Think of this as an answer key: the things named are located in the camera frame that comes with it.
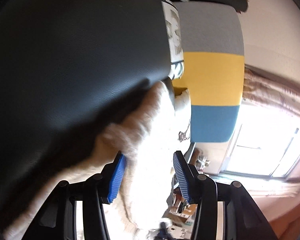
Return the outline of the beige patterned curtain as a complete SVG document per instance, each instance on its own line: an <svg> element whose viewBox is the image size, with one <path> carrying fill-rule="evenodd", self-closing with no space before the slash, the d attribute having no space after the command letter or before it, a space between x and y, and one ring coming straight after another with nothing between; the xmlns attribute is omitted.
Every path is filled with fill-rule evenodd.
<svg viewBox="0 0 300 240"><path fill-rule="evenodd" d="M244 70L243 101L260 106L270 106L300 118L300 92L280 82Z"/></svg>

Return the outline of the white deer print pillow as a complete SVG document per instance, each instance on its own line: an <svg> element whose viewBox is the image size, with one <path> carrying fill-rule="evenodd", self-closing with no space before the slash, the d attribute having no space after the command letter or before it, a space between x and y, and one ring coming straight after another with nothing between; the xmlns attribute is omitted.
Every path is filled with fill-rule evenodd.
<svg viewBox="0 0 300 240"><path fill-rule="evenodd" d="M179 95L175 96L174 103L178 140L183 142L190 138L191 97L189 90L184 88Z"/></svg>

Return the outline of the cream knit sweater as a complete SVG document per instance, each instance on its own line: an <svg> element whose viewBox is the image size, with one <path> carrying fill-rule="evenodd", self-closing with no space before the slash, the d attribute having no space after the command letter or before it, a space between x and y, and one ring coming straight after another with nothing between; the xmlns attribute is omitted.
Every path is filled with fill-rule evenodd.
<svg viewBox="0 0 300 240"><path fill-rule="evenodd" d="M167 210L171 193L177 131L167 86L159 81L138 108L121 122L109 124L81 162L64 168L36 190L29 206L5 230L5 239L21 239L40 206L61 180L82 182L111 163L117 152L126 157L118 196L105 207L111 239L151 239Z"/></svg>

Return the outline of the window with frame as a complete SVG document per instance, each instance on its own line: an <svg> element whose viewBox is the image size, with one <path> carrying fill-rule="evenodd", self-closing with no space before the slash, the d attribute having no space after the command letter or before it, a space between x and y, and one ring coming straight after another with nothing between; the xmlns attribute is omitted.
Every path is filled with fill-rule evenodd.
<svg viewBox="0 0 300 240"><path fill-rule="evenodd" d="M288 178L300 160L300 117L274 107L242 104L221 173Z"/></svg>

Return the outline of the triangle pattern pillow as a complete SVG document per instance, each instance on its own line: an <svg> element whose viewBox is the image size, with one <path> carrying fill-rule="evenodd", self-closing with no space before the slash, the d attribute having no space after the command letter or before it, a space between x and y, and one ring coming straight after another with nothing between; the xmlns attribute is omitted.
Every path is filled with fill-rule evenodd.
<svg viewBox="0 0 300 240"><path fill-rule="evenodd" d="M184 73L184 54L181 45L180 18L170 0L161 0L170 48L171 70L169 78L179 79Z"/></svg>

